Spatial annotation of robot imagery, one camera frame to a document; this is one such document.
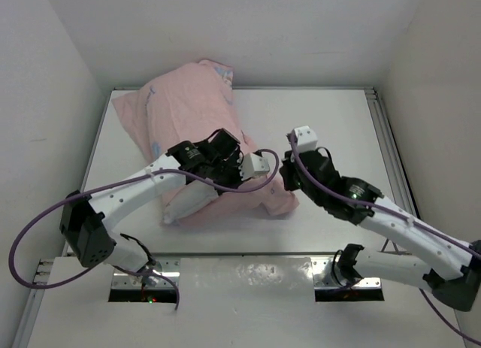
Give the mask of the white pillow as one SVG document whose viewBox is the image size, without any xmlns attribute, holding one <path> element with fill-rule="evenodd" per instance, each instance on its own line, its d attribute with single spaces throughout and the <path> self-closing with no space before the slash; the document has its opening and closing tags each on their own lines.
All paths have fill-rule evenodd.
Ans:
<svg viewBox="0 0 481 348">
<path fill-rule="evenodd" d="M 219 193 L 204 183 L 195 181 L 162 195 L 162 222 L 172 225 L 180 222 L 197 225 L 216 218 L 214 202 Z"/>
</svg>

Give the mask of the pink princess pillowcase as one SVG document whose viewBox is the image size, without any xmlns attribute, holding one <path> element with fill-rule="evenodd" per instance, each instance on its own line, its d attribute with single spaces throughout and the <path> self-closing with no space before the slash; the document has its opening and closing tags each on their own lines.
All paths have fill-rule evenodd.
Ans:
<svg viewBox="0 0 481 348">
<path fill-rule="evenodd" d="M 121 125 L 148 162 L 182 141 L 204 140 L 220 128 L 240 141 L 243 153 L 252 153 L 258 148 L 237 118 L 232 80 L 232 67 L 204 59 L 163 74 L 112 103 Z M 279 216 L 292 212 L 299 201 L 276 177 L 255 192 L 225 192 L 214 204 L 216 218 L 207 222 L 258 206 Z"/>
</svg>

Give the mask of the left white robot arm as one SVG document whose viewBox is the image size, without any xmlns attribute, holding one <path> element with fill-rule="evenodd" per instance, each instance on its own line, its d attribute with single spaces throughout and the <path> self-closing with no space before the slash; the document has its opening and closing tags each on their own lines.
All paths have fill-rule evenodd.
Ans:
<svg viewBox="0 0 481 348">
<path fill-rule="evenodd" d="M 153 257 L 138 239 L 114 232 L 116 225 L 160 195 L 201 179 L 238 188 L 241 160 L 240 141 L 225 129 L 217 129 L 199 142 L 182 141 L 116 187 L 71 193 L 63 208 L 60 231 L 85 268 L 106 262 L 141 271 Z"/>
</svg>

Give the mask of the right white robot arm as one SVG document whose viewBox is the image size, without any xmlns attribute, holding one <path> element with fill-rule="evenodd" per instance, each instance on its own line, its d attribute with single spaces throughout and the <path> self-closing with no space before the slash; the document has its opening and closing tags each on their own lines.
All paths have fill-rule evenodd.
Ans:
<svg viewBox="0 0 481 348">
<path fill-rule="evenodd" d="M 382 235 L 408 252 L 396 256 L 347 244 L 331 269 L 337 284 L 379 277 L 427 290 L 455 310 L 471 310 L 480 288 L 479 241 L 443 239 L 378 188 L 340 176 L 331 157 L 318 150 L 285 152 L 280 173 L 286 190 L 301 190 L 334 218 Z"/>
</svg>

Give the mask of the white foam front board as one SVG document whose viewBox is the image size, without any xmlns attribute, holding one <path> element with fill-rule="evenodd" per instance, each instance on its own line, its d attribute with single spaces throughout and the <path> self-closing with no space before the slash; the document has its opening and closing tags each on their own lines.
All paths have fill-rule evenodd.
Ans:
<svg viewBox="0 0 481 348">
<path fill-rule="evenodd" d="M 316 301 L 308 259 L 182 259 L 180 303 L 109 301 L 100 265 L 47 291 L 31 347 L 461 347 L 413 288 L 384 299 Z"/>
</svg>

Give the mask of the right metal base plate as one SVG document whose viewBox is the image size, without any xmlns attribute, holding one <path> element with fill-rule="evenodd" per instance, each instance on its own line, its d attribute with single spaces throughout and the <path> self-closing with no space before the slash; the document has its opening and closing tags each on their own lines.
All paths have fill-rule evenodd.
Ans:
<svg viewBox="0 0 481 348">
<path fill-rule="evenodd" d="M 314 256 L 311 258 L 311 273 L 316 289 L 381 289 L 382 283 L 378 277 L 360 278 L 354 273 L 343 271 L 338 264 L 339 257 L 333 255 Z"/>
</svg>

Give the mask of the metal base plate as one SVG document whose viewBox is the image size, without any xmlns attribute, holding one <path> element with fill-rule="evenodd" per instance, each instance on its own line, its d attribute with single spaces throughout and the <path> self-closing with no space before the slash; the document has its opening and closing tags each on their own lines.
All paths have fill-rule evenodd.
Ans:
<svg viewBox="0 0 481 348">
<path fill-rule="evenodd" d="M 180 282 L 180 259 L 176 257 L 157 258 L 153 268 L 154 276 L 138 277 L 114 268 L 111 282 L 112 289 L 140 289 L 149 290 L 173 289 Z"/>
<path fill-rule="evenodd" d="M 354 273 L 343 271 L 338 264 L 339 257 L 333 255 L 314 256 L 311 258 L 311 273 L 316 289 L 381 289 L 382 283 L 378 277 L 360 278 Z"/>
</svg>

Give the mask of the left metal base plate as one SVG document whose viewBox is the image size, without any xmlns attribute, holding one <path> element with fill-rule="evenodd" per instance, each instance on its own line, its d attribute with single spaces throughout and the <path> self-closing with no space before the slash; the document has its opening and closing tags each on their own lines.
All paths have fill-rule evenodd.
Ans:
<svg viewBox="0 0 481 348">
<path fill-rule="evenodd" d="M 149 290 L 173 289 L 180 282 L 180 259 L 176 257 L 157 258 L 153 268 L 154 276 L 138 277 L 114 268 L 111 282 L 112 289 L 140 289 Z"/>
</svg>

